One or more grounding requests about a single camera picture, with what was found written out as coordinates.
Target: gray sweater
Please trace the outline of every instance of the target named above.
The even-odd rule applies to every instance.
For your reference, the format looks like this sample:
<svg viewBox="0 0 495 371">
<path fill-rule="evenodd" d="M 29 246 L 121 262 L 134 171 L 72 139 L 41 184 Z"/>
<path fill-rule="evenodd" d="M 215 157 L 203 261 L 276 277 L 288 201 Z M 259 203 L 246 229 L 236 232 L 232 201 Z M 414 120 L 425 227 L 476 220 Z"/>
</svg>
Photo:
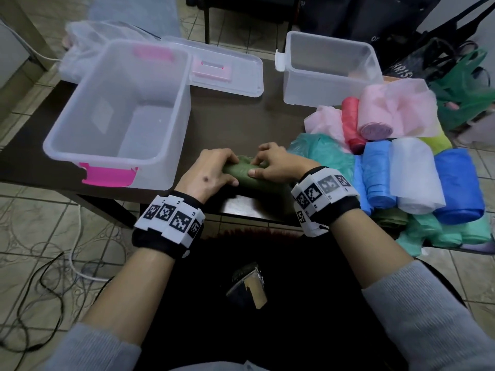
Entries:
<svg viewBox="0 0 495 371">
<path fill-rule="evenodd" d="M 495 341 L 418 261 L 363 290 L 364 298 L 409 363 L 410 370 L 493 370 Z M 113 335 L 76 324 L 45 370 L 127 371 L 141 349 Z M 247 362 L 192 365 L 181 371 L 260 371 Z"/>
</svg>

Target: dark brown table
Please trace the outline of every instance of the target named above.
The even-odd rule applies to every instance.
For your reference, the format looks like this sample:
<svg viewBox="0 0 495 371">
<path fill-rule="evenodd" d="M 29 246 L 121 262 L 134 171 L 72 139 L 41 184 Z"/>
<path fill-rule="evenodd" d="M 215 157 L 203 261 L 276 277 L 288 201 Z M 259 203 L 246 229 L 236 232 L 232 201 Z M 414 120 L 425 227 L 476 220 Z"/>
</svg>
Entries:
<svg viewBox="0 0 495 371">
<path fill-rule="evenodd" d="M 284 103 L 283 73 L 273 61 L 263 60 L 263 77 L 259 98 L 191 87 L 192 109 L 175 183 L 202 149 L 229 147 L 238 155 L 254 156 L 259 144 L 274 141 L 288 147 L 304 131 L 303 119 L 314 109 Z M 115 224 L 132 227 L 136 217 L 117 200 L 147 205 L 166 192 L 86 185 L 82 168 L 43 152 L 43 141 L 75 88 L 61 81 L 0 153 L 0 181 L 55 190 Z M 299 225 L 288 192 L 267 201 L 257 193 L 226 188 L 208 201 L 206 212 Z"/>
</svg>

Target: person's right hand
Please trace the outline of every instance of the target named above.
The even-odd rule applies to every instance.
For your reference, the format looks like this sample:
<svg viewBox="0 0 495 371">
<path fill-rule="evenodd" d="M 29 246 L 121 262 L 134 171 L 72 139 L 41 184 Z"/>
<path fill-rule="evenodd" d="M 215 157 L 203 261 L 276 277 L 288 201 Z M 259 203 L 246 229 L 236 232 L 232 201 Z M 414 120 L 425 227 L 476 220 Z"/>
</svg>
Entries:
<svg viewBox="0 0 495 371">
<path fill-rule="evenodd" d="M 264 143 L 258 149 L 260 152 L 251 164 L 260 165 L 266 161 L 268 167 L 250 169 L 247 174 L 252 178 L 289 183 L 299 181 L 308 170 L 320 166 L 314 160 L 288 153 L 285 148 L 280 147 L 275 142 Z"/>
</svg>

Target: dark blue plastic roll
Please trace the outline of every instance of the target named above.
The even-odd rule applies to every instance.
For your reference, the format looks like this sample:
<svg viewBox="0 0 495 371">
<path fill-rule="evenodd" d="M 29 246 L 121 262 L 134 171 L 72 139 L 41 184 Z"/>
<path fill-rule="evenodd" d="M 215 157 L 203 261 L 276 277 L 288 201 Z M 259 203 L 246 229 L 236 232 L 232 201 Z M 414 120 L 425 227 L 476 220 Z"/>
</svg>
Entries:
<svg viewBox="0 0 495 371">
<path fill-rule="evenodd" d="M 379 140 L 368 142 L 363 153 L 363 181 L 370 206 L 392 208 L 397 197 L 390 195 L 390 158 L 392 142 Z"/>
<path fill-rule="evenodd" d="M 354 158 L 356 160 L 354 162 L 354 182 L 352 183 L 352 185 L 359 193 L 360 196 L 359 201 L 361 202 L 361 209 L 368 216 L 371 216 L 371 213 L 373 212 L 373 208 L 371 208 L 370 203 L 368 202 L 366 187 L 364 186 L 364 181 L 363 181 L 363 165 L 362 165 L 363 157 L 360 155 L 355 155 Z"/>
<path fill-rule="evenodd" d="M 446 206 L 433 214 L 442 224 L 476 221 L 485 213 L 485 202 L 476 168 L 467 150 L 445 150 L 435 155 L 436 171 L 442 183 Z"/>
</svg>

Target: red plastic roll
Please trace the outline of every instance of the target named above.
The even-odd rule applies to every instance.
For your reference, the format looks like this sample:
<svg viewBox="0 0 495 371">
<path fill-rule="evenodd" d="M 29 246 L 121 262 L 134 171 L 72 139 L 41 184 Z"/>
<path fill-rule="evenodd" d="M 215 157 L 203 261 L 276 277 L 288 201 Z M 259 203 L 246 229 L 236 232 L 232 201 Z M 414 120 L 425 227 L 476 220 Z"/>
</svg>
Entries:
<svg viewBox="0 0 495 371">
<path fill-rule="evenodd" d="M 354 155 L 361 155 L 366 145 L 364 139 L 357 131 L 357 110 L 359 99 L 348 97 L 342 102 L 342 129 L 346 144 Z"/>
</svg>

